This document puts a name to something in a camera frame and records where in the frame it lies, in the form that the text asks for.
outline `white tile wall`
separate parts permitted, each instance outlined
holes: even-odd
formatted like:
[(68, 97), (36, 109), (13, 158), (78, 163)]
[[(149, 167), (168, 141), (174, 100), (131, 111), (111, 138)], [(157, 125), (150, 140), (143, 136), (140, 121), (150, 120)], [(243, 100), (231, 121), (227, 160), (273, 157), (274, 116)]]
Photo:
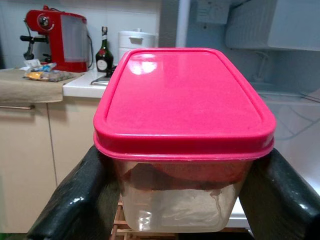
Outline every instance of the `white tile wall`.
[[(160, 0), (0, 0), (0, 44), (6, 68), (24, 65), (23, 53), (27, 51), (28, 43), (22, 42), (19, 37), (28, 35), (28, 32), (23, 19), (29, 10), (40, 10), (44, 4), (87, 18), (94, 55), (101, 46), (101, 26), (108, 26), (108, 41), (115, 64), (119, 60), (119, 31), (142, 28), (144, 32), (159, 33)], [(49, 51), (45, 43), (34, 44), (36, 58)]]

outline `red lid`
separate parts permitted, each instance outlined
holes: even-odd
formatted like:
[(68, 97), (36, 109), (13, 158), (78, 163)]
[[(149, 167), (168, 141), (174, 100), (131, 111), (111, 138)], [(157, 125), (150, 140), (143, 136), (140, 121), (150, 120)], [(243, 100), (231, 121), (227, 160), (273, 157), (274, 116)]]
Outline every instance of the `red lid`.
[(219, 51), (128, 52), (93, 120), (94, 143), (123, 160), (252, 160), (274, 144), (271, 111)]

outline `cabinet door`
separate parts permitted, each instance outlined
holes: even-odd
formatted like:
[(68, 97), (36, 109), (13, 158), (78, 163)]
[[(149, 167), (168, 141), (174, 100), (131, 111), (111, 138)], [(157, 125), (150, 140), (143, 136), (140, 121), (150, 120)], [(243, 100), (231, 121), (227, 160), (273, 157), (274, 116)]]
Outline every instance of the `cabinet door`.
[(58, 184), (94, 144), (93, 118), (99, 98), (64, 97), (49, 103), (53, 155)]
[(56, 186), (47, 105), (0, 108), (0, 233), (26, 233)]

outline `clear plastic container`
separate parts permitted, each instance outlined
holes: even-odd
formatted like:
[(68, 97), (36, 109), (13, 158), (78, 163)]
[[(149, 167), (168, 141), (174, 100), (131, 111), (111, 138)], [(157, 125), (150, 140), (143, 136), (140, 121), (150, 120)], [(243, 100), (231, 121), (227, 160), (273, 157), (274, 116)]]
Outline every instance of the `clear plastic container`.
[(93, 124), (95, 146), (115, 163), (127, 223), (173, 233), (225, 227), (276, 128), (235, 66), (206, 48), (127, 52)]

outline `red espresso machine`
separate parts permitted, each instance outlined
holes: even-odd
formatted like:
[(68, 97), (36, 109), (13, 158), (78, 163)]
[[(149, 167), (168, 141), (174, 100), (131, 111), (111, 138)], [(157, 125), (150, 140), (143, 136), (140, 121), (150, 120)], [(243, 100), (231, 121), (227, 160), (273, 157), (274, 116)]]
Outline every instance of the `red espresso machine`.
[(46, 62), (56, 63), (54, 69), (77, 73), (88, 70), (89, 43), (84, 16), (44, 5), (43, 10), (28, 11), (25, 23), (30, 30), (45, 36), (20, 36), (22, 41), (29, 42), (28, 51), (23, 55), (25, 59), (34, 58), (32, 48), (35, 42), (47, 42), (51, 55), (44, 56), (47, 56)]

